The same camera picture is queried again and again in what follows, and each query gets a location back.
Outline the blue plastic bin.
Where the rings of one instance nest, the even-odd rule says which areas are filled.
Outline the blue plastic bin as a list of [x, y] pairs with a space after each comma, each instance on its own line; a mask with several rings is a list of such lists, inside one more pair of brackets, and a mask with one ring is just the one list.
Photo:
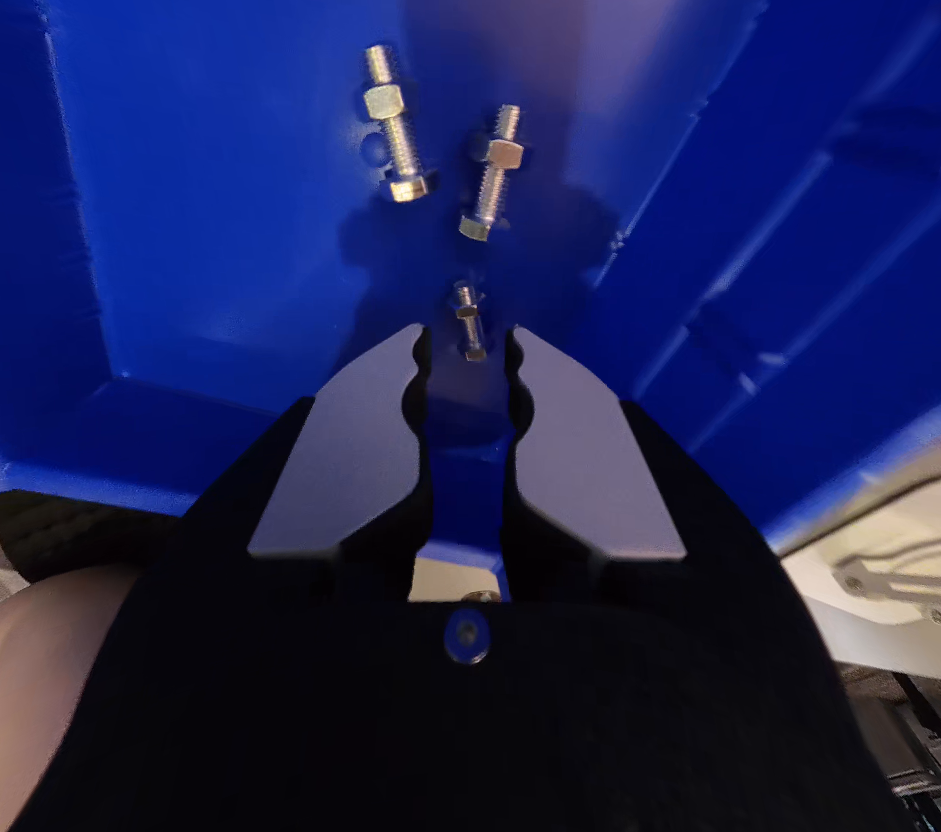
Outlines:
[[[413, 203], [379, 43], [438, 174]], [[180, 516], [412, 322], [438, 540], [498, 546], [514, 324], [803, 531], [939, 443], [939, 0], [2, 0], [3, 491]]]

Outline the large silver hex bolt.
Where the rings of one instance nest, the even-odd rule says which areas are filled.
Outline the large silver hex bolt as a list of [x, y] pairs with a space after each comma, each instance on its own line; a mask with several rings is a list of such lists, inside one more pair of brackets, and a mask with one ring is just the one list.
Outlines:
[[376, 43], [369, 46], [363, 55], [369, 78], [366, 89], [373, 85], [396, 83], [401, 86], [406, 103], [403, 117], [388, 121], [371, 120], [379, 125], [390, 154], [391, 164], [384, 179], [385, 192], [393, 202], [417, 202], [436, 189], [438, 174], [435, 169], [426, 168], [422, 162], [395, 51], [388, 44]]
[[473, 207], [462, 214], [458, 227], [459, 232], [472, 241], [485, 243], [488, 240], [491, 230], [500, 219], [508, 176], [516, 171], [501, 171], [486, 167], [479, 160], [482, 143], [486, 136], [498, 136], [523, 145], [519, 141], [521, 118], [522, 110], [518, 105], [501, 105], [492, 129], [479, 134], [471, 146], [471, 156], [483, 167], [483, 171]]

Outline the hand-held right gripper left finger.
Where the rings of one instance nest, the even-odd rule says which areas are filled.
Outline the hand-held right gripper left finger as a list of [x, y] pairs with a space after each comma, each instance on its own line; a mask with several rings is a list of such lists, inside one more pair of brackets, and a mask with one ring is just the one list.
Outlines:
[[252, 558], [327, 555], [415, 489], [420, 442], [404, 402], [424, 332], [400, 329], [317, 393], [248, 544]]

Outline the white document stand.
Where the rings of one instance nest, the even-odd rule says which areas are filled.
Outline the white document stand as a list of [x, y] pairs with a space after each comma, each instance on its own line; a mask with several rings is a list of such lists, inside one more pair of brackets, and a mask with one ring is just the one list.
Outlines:
[[801, 595], [878, 625], [939, 623], [939, 485], [924, 485], [787, 556]]

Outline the person's left forearm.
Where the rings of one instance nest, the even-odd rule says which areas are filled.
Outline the person's left forearm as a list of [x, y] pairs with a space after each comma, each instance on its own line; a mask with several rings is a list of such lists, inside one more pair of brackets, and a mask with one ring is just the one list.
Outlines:
[[53, 760], [89, 673], [142, 570], [88, 567], [30, 584], [1, 607], [1, 829]]

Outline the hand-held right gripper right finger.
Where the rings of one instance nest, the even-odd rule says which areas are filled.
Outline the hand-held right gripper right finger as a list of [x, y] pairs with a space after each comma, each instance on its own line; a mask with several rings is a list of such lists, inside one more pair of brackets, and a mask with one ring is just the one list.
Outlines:
[[514, 429], [509, 489], [591, 554], [677, 564], [688, 554], [617, 395], [523, 326], [504, 360]]

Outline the large silver hex nut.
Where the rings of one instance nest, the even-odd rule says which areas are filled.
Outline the large silver hex nut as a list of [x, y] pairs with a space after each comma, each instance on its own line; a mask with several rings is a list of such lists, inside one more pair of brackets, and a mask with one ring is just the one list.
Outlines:
[[479, 160], [486, 166], [501, 171], [520, 169], [525, 153], [524, 145], [498, 136], [486, 136]]
[[362, 97], [370, 120], [395, 120], [406, 113], [404, 94], [396, 83], [373, 85], [364, 91]]

